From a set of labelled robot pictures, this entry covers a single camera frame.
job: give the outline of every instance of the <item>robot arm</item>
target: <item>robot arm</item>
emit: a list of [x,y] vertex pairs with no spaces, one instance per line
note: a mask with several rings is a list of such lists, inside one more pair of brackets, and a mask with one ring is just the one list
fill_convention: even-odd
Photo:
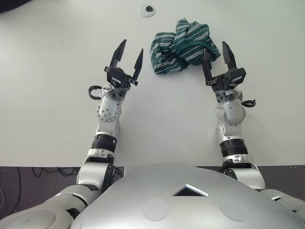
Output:
[[[120,127],[121,104],[131,87],[130,84],[137,85],[143,58],[142,50],[132,77],[116,67],[121,60],[125,43],[126,40],[120,44],[114,52],[110,66],[105,68],[109,84],[103,88],[89,88],[90,98],[102,102],[97,108],[99,126],[92,147],[78,173],[77,184],[65,188],[38,206],[0,220],[0,229],[69,229],[79,213],[113,183],[114,151]],[[91,94],[91,91],[96,89],[101,89],[100,96]]]
[[223,155],[220,172],[231,176],[254,189],[265,189],[264,179],[248,154],[242,136],[241,125],[246,116],[243,106],[255,106],[255,100],[243,102],[243,94],[236,86],[244,81],[244,68],[237,68],[230,47],[223,42],[224,62],[227,73],[212,77],[211,63],[207,50],[203,53],[203,72],[207,86],[211,86],[217,100],[216,135]]

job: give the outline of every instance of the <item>black ribbed joint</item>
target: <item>black ribbed joint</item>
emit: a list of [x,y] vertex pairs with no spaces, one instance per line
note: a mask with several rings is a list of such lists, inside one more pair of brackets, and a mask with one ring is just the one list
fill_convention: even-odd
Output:
[[242,139],[226,140],[220,144],[220,147],[223,157],[236,154],[248,154],[247,147]]
[[91,149],[105,149],[114,153],[116,138],[110,135],[96,135]]

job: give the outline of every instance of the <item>cable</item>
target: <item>cable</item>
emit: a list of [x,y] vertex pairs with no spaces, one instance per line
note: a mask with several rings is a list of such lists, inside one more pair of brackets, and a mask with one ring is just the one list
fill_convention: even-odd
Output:
[[114,169],[115,173],[117,173],[121,178],[123,177],[123,173],[119,168]]
[[69,177],[69,176],[77,175],[76,167],[72,167],[73,170],[72,170],[71,173],[66,173],[66,172],[64,172],[63,169],[66,169],[66,168],[68,168],[68,167],[65,167],[65,168],[57,167],[57,170],[58,170],[58,172],[59,172],[62,176],[64,176],[64,177]]
[[0,187],[0,194],[1,194],[1,198],[2,198],[2,203],[0,205],[0,209],[3,207],[3,204],[4,204],[4,194],[3,194],[3,191],[2,191],[2,188]]
[[18,171],[18,177],[19,177],[19,194],[18,194],[18,200],[17,203],[15,204],[15,207],[13,208],[13,210],[9,213],[9,215],[11,215],[14,210],[16,209],[16,207],[18,206],[19,202],[20,202],[20,197],[21,197],[21,176],[20,176],[20,169],[19,167],[17,167],[17,171]]
[[46,170],[45,168],[42,168],[43,171],[47,172],[47,173],[57,173],[58,171],[57,170],[53,170],[53,171],[48,171]]
[[[70,172],[70,173],[67,173],[67,172],[64,171],[64,169],[71,169],[71,168],[72,168],[73,170],[72,170],[72,172]],[[78,172],[79,172],[79,170],[80,170],[80,169],[77,168],[77,167],[57,167],[56,170],[47,170],[47,169],[45,169],[44,167],[41,167],[41,170],[40,170],[39,174],[37,175],[37,174],[35,173],[34,167],[32,167],[32,173],[33,173],[33,175],[34,175],[36,178],[40,178],[40,176],[41,176],[41,174],[42,174],[43,171],[46,172],[46,173],[57,173],[57,172],[59,172],[62,176],[64,176],[64,177],[69,177],[69,176],[77,175]]]
[[242,102],[242,105],[245,107],[254,107],[256,105],[256,101],[254,100],[247,100]]
[[37,175],[37,174],[35,173],[34,167],[32,167],[32,172],[33,172],[33,174],[34,174],[34,176],[35,176],[36,178],[40,178],[41,173],[42,173],[42,170],[43,170],[43,169],[41,168],[39,174]]

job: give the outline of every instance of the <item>striped cloth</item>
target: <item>striped cloth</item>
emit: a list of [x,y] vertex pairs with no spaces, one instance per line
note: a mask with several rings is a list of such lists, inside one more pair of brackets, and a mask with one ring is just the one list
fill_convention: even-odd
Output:
[[156,74],[181,71],[189,64],[202,64],[203,48],[213,62],[221,54],[210,38],[209,26],[186,19],[178,21],[176,33],[157,33],[151,45],[151,61]]

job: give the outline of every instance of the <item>round hole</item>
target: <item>round hole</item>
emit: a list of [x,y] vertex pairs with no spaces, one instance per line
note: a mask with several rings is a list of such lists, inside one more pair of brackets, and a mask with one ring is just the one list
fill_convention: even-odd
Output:
[[153,7],[151,6],[147,6],[145,9],[147,12],[153,12]]

